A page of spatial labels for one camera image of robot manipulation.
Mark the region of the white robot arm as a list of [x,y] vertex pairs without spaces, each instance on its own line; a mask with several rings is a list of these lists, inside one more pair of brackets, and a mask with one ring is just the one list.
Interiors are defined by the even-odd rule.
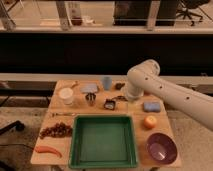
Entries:
[[148,92],[213,131],[213,97],[166,81],[159,74],[160,66],[153,59],[130,68],[123,88],[126,99],[135,101]]

